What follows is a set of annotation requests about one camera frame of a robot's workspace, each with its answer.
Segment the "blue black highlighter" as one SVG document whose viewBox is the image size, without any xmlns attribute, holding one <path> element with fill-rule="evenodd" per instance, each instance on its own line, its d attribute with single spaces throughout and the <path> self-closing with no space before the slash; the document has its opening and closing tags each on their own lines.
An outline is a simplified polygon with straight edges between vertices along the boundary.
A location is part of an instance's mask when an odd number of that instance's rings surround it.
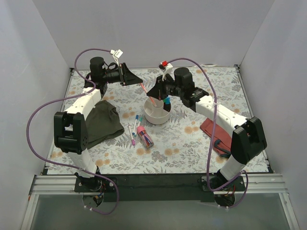
<svg viewBox="0 0 307 230">
<path fill-rule="evenodd" d="M 164 103 L 164 110 L 167 112 L 170 112 L 171 110 L 171 102 L 170 103 Z"/>
</svg>

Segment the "white round organizer container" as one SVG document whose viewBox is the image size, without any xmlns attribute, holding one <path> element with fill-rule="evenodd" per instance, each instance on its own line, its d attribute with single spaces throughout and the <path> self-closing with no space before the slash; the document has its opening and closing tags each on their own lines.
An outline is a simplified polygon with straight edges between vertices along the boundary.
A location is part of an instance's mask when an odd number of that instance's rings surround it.
<svg viewBox="0 0 307 230">
<path fill-rule="evenodd" d="M 161 125 L 168 121 L 171 115 L 170 112 L 164 110 L 164 101 L 153 98 L 153 101 L 147 99 L 144 103 L 144 112 L 146 120 L 153 125 Z"/>
</svg>

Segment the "teal capped marker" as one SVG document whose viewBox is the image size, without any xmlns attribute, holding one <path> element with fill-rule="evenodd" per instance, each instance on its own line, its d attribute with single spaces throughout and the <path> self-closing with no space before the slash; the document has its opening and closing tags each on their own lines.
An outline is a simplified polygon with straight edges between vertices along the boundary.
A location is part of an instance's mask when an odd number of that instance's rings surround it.
<svg viewBox="0 0 307 230">
<path fill-rule="evenodd" d="M 142 119 L 143 119 L 143 117 L 140 117 L 139 122 L 137 124 L 137 127 L 141 126 Z"/>
</svg>

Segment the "blue capped marker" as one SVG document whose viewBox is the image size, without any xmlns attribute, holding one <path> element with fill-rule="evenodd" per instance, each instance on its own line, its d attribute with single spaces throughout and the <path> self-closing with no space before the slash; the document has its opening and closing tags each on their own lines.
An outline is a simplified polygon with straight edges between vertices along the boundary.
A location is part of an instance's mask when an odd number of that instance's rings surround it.
<svg viewBox="0 0 307 230">
<path fill-rule="evenodd" d="M 137 124 L 138 124 L 138 121 L 139 121 L 139 115 L 136 115 L 135 117 L 135 122 L 134 122 L 134 126 L 133 126 L 133 136 L 135 137 L 136 136 L 136 129 L 137 129 Z"/>
</svg>

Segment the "pink capped marker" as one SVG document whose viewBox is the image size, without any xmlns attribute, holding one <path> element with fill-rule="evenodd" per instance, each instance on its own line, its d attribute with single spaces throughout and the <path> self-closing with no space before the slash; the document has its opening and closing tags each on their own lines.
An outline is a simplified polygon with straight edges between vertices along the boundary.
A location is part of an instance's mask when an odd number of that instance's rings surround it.
<svg viewBox="0 0 307 230">
<path fill-rule="evenodd" d="M 135 140 L 134 140 L 134 135 L 132 134 L 131 125 L 128 125 L 128 129 L 129 129 L 129 134 L 130 134 L 131 143 L 132 143 L 132 145 L 135 147 L 136 143 L 135 143 Z"/>
</svg>

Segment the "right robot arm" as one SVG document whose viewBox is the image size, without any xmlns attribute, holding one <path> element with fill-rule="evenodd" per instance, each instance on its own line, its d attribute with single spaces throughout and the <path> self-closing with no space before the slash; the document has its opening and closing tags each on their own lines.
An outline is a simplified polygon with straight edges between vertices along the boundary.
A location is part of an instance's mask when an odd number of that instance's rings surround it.
<svg viewBox="0 0 307 230">
<path fill-rule="evenodd" d="M 188 68 L 161 67 L 162 75 L 157 77 L 155 85 L 147 95 L 158 100 L 168 96 L 177 96 L 192 111 L 204 115 L 213 121 L 213 130 L 220 126 L 231 135 L 231 155 L 225 165 L 213 178 L 208 177 L 207 187 L 211 191 L 228 190 L 235 184 L 235 179 L 244 167 L 267 148 L 262 122 L 257 117 L 246 118 L 218 105 L 205 90 L 195 86 Z"/>
</svg>

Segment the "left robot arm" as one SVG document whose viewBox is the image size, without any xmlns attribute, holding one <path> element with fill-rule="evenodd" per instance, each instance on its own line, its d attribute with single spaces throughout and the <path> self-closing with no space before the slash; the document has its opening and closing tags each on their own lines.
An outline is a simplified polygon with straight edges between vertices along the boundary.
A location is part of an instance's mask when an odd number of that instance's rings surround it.
<svg viewBox="0 0 307 230">
<path fill-rule="evenodd" d="M 103 98 L 108 83 L 116 82 L 128 86 L 143 81 L 128 69 L 126 63 L 112 62 L 106 65 L 102 57 L 90 59 L 90 73 L 85 78 L 83 96 L 64 112 L 54 115 L 55 146 L 67 153 L 74 165 L 80 169 L 75 173 L 76 177 L 93 192 L 101 188 L 102 179 L 97 176 L 99 169 L 87 149 L 89 135 L 86 118 Z"/>
</svg>

